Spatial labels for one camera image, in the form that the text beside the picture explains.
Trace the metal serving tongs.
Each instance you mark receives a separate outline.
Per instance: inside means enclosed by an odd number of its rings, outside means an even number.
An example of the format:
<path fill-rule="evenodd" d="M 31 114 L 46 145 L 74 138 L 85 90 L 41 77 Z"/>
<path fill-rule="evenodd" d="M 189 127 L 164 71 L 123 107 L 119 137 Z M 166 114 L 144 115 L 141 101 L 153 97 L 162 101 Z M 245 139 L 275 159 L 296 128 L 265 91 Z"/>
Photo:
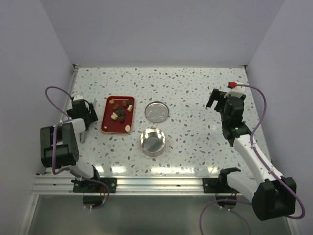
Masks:
<path fill-rule="evenodd" d="M 84 99 L 85 108 L 83 109 L 83 117 L 85 123 L 85 131 L 81 133 L 80 135 L 80 142 L 84 143 L 87 138 L 87 133 L 89 131 L 89 127 L 92 123 L 98 121 L 98 117 L 96 114 L 96 111 L 94 109 L 94 105 L 91 102 L 88 102 Z"/>

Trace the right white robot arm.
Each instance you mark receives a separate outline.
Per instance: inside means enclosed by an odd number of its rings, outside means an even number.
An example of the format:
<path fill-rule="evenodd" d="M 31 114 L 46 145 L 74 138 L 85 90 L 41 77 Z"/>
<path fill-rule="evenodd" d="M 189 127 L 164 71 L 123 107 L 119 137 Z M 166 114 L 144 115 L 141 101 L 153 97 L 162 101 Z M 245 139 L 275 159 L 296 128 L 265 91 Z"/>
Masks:
<path fill-rule="evenodd" d="M 260 220 L 268 220 L 294 214 L 296 206 L 296 182 L 284 177 L 263 154 L 248 126 L 243 122 L 244 90 L 228 93 L 213 89 L 207 107 L 216 101 L 215 111 L 221 115 L 222 133 L 252 172 L 245 176 L 237 167 L 222 169 L 218 187 L 223 192 L 232 189 L 241 193 L 252 205 Z"/>

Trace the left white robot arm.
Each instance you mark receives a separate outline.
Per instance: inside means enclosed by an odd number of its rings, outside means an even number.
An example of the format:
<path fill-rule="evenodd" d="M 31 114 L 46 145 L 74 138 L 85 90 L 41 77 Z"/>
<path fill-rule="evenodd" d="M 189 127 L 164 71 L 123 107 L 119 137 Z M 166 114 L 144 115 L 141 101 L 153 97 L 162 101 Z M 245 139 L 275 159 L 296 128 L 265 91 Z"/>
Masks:
<path fill-rule="evenodd" d="M 40 129 L 41 162 L 57 175 L 68 171 L 90 192 L 97 192 L 102 186 L 95 166 L 86 163 L 79 156 L 78 142 L 93 122 L 98 121 L 94 105 L 85 99 L 74 99 L 67 110 L 68 120 Z"/>

